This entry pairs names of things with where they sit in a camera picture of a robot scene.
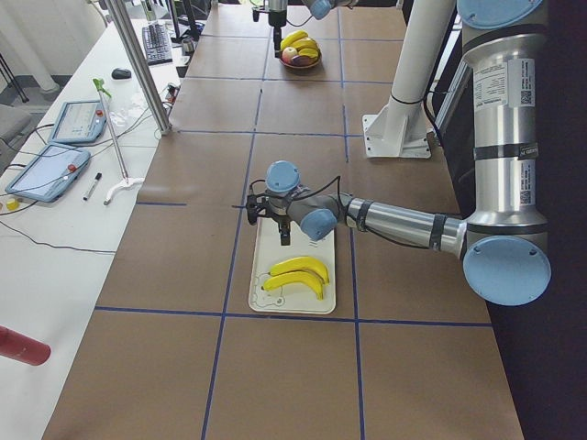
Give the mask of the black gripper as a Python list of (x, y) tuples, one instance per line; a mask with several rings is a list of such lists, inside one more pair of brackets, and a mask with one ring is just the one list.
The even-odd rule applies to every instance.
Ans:
[(269, 195), (265, 192), (250, 192), (247, 195), (245, 209), (247, 211), (247, 220), (251, 226), (256, 225), (261, 217), (270, 218), (278, 225), (280, 245), (291, 245), (291, 219), (278, 196)]
[[(282, 28), (287, 22), (287, 5), (255, 5), (252, 7), (253, 21), (258, 22), (261, 14), (268, 15), (268, 23), (272, 27), (273, 44), (280, 46)], [(274, 57), (280, 58), (280, 48), (274, 48)]]

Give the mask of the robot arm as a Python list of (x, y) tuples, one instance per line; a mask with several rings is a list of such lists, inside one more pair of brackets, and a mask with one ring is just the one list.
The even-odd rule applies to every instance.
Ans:
[(462, 260), (466, 281), (484, 300), (533, 302), (548, 287), (548, 222), (536, 207), (537, 53), (548, 31), (544, 1), (415, 1), (388, 103), (362, 126), (371, 158), (428, 158), (425, 126), (441, 127), (464, 96), (472, 99), (474, 146), (463, 158), (453, 141), (449, 173), (464, 219), (428, 214), (342, 192), (304, 187), (285, 160), (249, 192), (255, 224), (275, 221), (283, 245), (297, 224), (311, 239), (343, 224), (398, 245)]
[[(310, 17), (316, 20), (323, 19), (332, 9), (337, 7), (353, 7), (359, 1), (352, 0), (303, 0), (302, 4), (310, 12)], [(268, 16), (268, 23), (272, 28), (274, 56), (280, 58), (282, 56), (282, 28), (286, 26), (288, 0), (269, 0), (262, 1), (260, 5), (252, 6), (252, 17), (254, 22), (258, 22), (261, 14)]]

